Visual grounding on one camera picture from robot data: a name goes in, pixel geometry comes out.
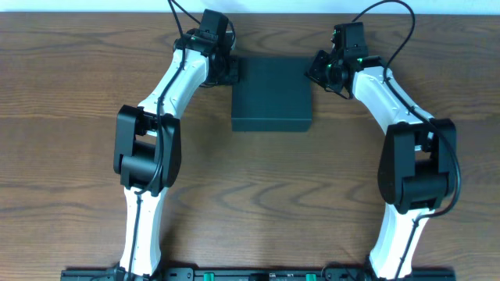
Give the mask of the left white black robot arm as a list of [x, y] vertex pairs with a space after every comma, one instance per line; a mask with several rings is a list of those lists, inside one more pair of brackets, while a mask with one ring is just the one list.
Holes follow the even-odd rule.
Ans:
[[154, 90], [138, 105], [119, 110], [113, 169], [126, 198], [127, 226], [116, 279], [151, 280], [157, 274], [163, 205], [182, 160], [180, 119], [198, 88], [234, 82], [234, 46], [229, 37], [177, 40]]

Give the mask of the dark green gift box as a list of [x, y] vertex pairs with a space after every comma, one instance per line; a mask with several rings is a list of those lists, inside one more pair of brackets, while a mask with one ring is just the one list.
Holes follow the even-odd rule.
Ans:
[[305, 132], [313, 121], [303, 57], [246, 57], [232, 87], [231, 126], [240, 132]]

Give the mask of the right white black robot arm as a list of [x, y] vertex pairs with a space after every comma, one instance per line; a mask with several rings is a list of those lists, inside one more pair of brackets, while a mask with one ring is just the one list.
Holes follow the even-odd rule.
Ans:
[[395, 81], [379, 56], [320, 50], [306, 76], [326, 91], [360, 101], [384, 133], [377, 185], [385, 202], [375, 246], [368, 255], [374, 279], [412, 277], [412, 259], [427, 222], [450, 211], [457, 201], [460, 168], [456, 128], [421, 109]]

